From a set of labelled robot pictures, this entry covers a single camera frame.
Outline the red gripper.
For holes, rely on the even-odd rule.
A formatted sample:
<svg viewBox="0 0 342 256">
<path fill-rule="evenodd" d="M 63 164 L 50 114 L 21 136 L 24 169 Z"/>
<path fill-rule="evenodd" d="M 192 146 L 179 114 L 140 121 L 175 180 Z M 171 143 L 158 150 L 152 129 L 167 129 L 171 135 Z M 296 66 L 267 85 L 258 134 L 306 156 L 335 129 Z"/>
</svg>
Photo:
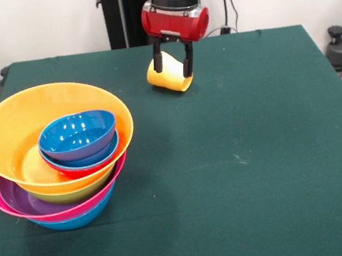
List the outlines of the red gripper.
<svg viewBox="0 0 342 256">
<path fill-rule="evenodd" d="M 183 60 L 183 75 L 192 77 L 193 47 L 192 42 L 201 40 L 208 28 L 209 10 L 198 5 L 187 11 L 168 11 L 155 8 L 149 1 L 143 4 L 141 11 L 141 24 L 148 35 L 153 38 L 154 70 L 161 73 L 163 58 L 161 53 L 161 38 L 177 37 L 184 44 L 185 58 Z"/>
</svg>

